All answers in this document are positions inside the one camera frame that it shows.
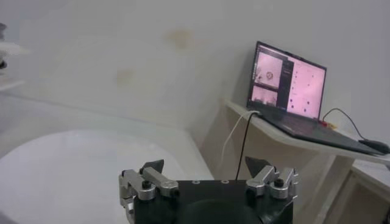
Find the wall stain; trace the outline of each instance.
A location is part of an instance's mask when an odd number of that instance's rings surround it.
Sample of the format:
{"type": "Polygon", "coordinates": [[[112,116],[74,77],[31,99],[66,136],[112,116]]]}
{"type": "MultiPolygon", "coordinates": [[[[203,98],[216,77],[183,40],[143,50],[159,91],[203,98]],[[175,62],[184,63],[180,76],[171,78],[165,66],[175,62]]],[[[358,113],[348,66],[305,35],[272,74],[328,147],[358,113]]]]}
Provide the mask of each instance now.
{"type": "Polygon", "coordinates": [[[192,42],[192,34],[187,29],[175,29],[169,31],[165,36],[164,40],[172,44],[176,50],[182,51],[188,48],[192,42]]]}
{"type": "Polygon", "coordinates": [[[119,70],[116,73],[116,85],[120,88],[128,86],[131,83],[131,79],[134,75],[135,71],[131,69],[119,70]]]}

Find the computer mouse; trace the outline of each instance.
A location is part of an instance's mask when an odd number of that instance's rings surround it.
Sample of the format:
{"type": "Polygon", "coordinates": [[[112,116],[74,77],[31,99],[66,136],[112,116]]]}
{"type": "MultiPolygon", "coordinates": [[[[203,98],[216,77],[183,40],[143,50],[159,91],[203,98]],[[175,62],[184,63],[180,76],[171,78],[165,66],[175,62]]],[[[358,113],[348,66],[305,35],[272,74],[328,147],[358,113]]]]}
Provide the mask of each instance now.
{"type": "Polygon", "coordinates": [[[359,140],[359,142],[384,154],[390,153],[389,146],[383,142],[374,140],[359,140]]]}

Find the white cable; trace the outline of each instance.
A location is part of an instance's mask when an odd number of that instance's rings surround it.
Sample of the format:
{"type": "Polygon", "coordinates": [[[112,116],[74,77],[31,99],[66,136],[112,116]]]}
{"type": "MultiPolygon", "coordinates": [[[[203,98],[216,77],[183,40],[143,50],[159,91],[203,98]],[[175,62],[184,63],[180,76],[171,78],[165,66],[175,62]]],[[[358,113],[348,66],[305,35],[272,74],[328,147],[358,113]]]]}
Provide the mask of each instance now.
{"type": "Polygon", "coordinates": [[[260,112],[259,112],[259,111],[256,111],[256,110],[247,111],[247,112],[243,113],[243,114],[241,115],[241,117],[239,117],[239,119],[237,120],[236,124],[234,125],[233,129],[231,130],[230,134],[228,135],[227,139],[225,140],[224,146],[223,146],[223,148],[222,148],[221,159],[220,159],[220,162],[219,162],[219,165],[218,165],[218,169],[221,168],[222,163],[224,162],[224,156],[225,156],[226,145],[227,145],[227,143],[229,142],[229,139],[232,137],[234,130],[235,130],[236,127],[238,126],[239,121],[240,121],[244,116],[246,116],[246,115],[248,115],[248,114],[252,114],[252,113],[260,114],[260,112]]]}

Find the laptop screen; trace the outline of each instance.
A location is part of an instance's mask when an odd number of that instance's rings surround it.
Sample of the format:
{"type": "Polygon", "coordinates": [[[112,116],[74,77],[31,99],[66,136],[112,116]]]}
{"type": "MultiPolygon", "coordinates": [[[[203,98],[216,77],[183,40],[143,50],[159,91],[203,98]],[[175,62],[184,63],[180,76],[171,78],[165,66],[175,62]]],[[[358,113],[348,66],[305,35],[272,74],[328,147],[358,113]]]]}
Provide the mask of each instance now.
{"type": "Polygon", "coordinates": [[[326,68],[258,42],[248,107],[270,105],[319,118],[326,68]]]}

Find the pink image on screen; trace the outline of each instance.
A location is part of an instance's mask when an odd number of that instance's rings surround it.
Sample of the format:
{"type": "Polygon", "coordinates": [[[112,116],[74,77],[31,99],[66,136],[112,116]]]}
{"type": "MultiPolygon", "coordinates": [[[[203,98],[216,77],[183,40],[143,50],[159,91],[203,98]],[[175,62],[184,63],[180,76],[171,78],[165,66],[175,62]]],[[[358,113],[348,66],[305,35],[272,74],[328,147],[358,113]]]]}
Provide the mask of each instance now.
{"type": "Polygon", "coordinates": [[[276,106],[278,94],[268,89],[263,89],[257,86],[253,87],[252,101],[261,102],[266,105],[276,106]]]}
{"type": "Polygon", "coordinates": [[[283,61],[268,54],[259,54],[255,82],[271,88],[279,88],[283,61]]]}
{"type": "Polygon", "coordinates": [[[317,118],[321,105],[325,70],[296,60],[292,76],[287,111],[317,118]]]}

